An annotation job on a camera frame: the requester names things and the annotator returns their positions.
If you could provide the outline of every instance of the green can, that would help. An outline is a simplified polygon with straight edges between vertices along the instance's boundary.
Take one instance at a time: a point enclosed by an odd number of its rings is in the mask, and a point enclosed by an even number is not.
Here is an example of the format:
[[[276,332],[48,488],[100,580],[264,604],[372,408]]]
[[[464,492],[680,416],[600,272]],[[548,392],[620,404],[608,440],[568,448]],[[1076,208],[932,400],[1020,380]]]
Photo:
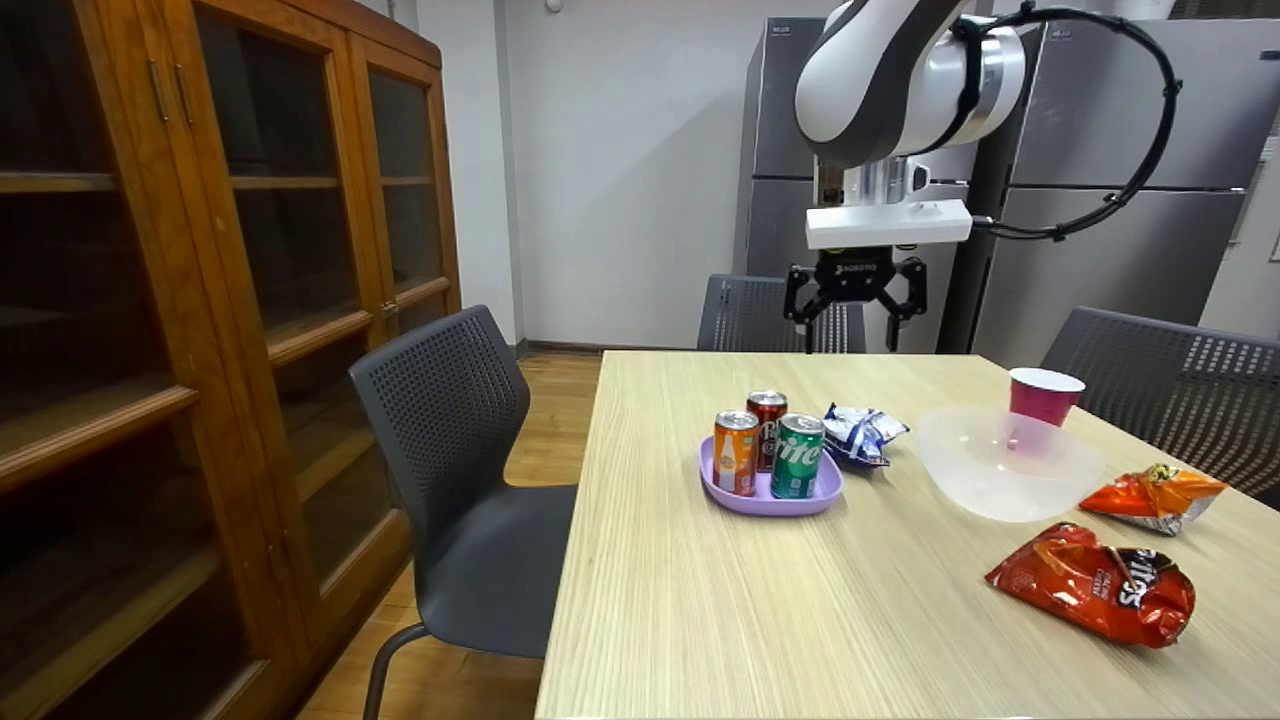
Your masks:
[[[772,496],[812,496],[816,464],[824,460],[824,420],[784,416],[772,452]]]

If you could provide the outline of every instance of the white robot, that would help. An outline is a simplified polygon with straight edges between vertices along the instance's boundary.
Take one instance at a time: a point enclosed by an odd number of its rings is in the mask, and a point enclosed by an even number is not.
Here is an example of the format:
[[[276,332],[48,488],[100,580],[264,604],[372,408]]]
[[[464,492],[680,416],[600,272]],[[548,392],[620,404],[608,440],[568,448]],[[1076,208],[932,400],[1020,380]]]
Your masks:
[[[816,268],[788,272],[784,316],[812,320],[840,300],[888,308],[888,348],[904,320],[928,312],[928,268],[892,260],[892,248],[960,244],[976,220],[960,200],[912,200],[908,156],[972,144],[1016,108],[1028,76],[1016,28],[1044,20],[1104,24],[1152,52],[1164,72],[1164,116],[1144,164],[1104,208],[1056,228],[988,224],[1012,240],[1064,240],[1124,208],[1164,156],[1180,80],[1160,44],[1120,16],[1036,8],[1012,16],[968,16],[972,0],[844,0],[796,84],[796,124],[816,156],[816,208],[804,236]]]

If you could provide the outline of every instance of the wooden cabinet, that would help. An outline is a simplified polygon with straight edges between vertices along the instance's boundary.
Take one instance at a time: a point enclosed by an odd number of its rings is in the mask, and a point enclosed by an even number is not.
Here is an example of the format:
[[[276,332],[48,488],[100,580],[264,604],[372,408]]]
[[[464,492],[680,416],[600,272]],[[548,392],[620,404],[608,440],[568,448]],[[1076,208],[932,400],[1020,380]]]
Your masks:
[[[0,716],[288,712],[408,560],[348,364],[456,308],[440,56],[0,0]]]

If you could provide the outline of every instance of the red can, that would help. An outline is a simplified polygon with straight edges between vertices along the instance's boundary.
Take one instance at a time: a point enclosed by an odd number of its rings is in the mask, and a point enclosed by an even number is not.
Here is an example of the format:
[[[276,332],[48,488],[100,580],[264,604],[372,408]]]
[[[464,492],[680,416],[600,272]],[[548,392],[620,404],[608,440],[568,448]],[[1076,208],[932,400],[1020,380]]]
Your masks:
[[[760,468],[772,468],[776,424],[788,416],[788,396],[776,388],[760,388],[748,396],[748,412],[760,424]]]
[[[756,444],[760,420],[752,412],[720,412],[716,416],[716,484],[736,496],[756,496]]]

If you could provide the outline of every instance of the glass cabinet door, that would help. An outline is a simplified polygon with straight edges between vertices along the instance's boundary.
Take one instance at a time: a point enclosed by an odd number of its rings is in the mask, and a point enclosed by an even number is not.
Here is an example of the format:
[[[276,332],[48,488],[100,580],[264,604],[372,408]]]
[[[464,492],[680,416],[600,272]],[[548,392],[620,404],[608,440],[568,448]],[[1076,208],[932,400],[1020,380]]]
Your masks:
[[[396,524],[348,380],[376,340],[360,132],[352,100],[336,96],[348,56],[328,24],[288,4],[204,0],[196,24],[272,364],[272,444],[300,508],[316,596],[328,604],[336,588],[360,584],[368,564],[392,564],[364,552],[380,552],[376,536]]]
[[[252,664],[100,92],[148,64],[104,24],[140,16],[0,0],[0,716],[196,716]]]
[[[392,332],[456,308],[452,196],[436,68],[356,44],[376,140],[376,216],[388,248]]]

